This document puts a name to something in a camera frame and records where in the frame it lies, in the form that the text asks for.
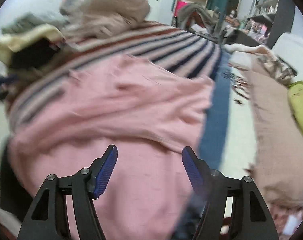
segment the pink fabric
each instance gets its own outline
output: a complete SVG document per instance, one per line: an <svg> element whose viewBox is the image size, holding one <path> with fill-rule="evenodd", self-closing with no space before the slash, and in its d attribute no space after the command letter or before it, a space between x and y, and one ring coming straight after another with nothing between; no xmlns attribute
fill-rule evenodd
<svg viewBox="0 0 303 240"><path fill-rule="evenodd" d="M166 239L192 190L181 151L197 149L213 81L180 78L126 55L71 76L62 98L13 137L15 174L35 195L48 174L73 175L115 144L118 161L94 202L106 238Z"/></svg>
<svg viewBox="0 0 303 240"><path fill-rule="evenodd" d="M177 2L177 5L176 5L176 10L175 10L175 14L174 14L174 16L178 16L178 13L179 13L179 10L181 9L181 8L183 8L184 6L186 6L187 4L189 4L189 3L187 3L187 2L183 2L183 1L178 1Z"/></svg>

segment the shelf item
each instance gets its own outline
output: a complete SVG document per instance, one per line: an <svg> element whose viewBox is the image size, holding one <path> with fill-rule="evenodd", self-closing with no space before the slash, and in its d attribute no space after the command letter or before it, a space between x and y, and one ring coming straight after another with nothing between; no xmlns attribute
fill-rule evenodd
<svg viewBox="0 0 303 240"><path fill-rule="evenodd" d="M278 3L278 0L266 0L262 4L256 5L256 8L267 7L267 6L274 6L274 7L276 7L277 3Z"/></svg>
<svg viewBox="0 0 303 240"><path fill-rule="evenodd" d="M253 19L255 22L263 23L270 28L274 23L275 17L275 13L263 13L260 15L252 16L250 18Z"/></svg>
<svg viewBox="0 0 303 240"><path fill-rule="evenodd" d="M225 22L230 23L230 24L234 24L234 18L229 17L228 15L226 15L225 17Z"/></svg>

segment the shelf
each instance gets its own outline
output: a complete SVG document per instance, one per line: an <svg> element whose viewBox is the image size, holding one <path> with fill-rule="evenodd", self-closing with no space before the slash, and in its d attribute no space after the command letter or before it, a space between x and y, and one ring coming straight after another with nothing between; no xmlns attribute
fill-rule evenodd
<svg viewBox="0 0 303 240"><path fill-rule="evenodd" d="M274 6L276 7L278 0L266 0L262 4L256 5L256 8L266 7L266 6Z"/></svg>
<svg viewBox="0 0 303 240"><path fill-rule="evenodd" d="M249 36L248 33L244 32L243 30L238 30L237 38L235 43L244 44L245 46L249 47L256 47L261 45L258 41L256 41L253 37Z"/></svg>
<svg viewBox="0 0 303 240"><path fill-rule="evenodd" d="M250 17L256 22L264 23L266 20L268 20L271 23L274 23L276 13L263 13L260 15L252 16Z"/></svg>

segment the pillow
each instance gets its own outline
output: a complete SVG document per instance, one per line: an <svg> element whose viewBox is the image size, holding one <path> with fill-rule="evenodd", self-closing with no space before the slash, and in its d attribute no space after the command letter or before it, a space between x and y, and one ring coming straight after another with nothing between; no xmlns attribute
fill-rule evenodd
<svg viewBox="0 0 303 240"><path fill-rule="evenodd" d="M255 183L266 202L303 206L303 136L293 119L287 88L259 73L244 73L257 137Z"/></svg>
<svg viewBox="0 0 303 240"><path fill-rule="evenodd" d="M269 73L258 58L259 55L256 54L235 51L229 59L229 64L242 71L252 70L262 75L269 76Z"/></svg>
<svg viewBox="0 0 303 240"><path fill-rule="evenodd" d="M69 23L61 32L68 38L116 36L142 23L150 11L148 0L74 0L64 8Z"/></svg>

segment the patterned cloth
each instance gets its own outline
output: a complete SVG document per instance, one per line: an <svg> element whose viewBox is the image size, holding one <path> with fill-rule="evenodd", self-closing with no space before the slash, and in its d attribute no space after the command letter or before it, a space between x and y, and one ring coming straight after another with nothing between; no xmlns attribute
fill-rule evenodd
<svg viewBox="0 0 303 240"><path fill-rule="evenodd" d="M180 77L208 76L215 79L222 51L217 44L186 31L155 22L109 39L89 39L74 46L79 52L50 75L31 85L13 104L9 122L13 132L29 122L51 100L61 94L61 84L70 70L84 70L89 63L116 54L146 57Z"/></svg>

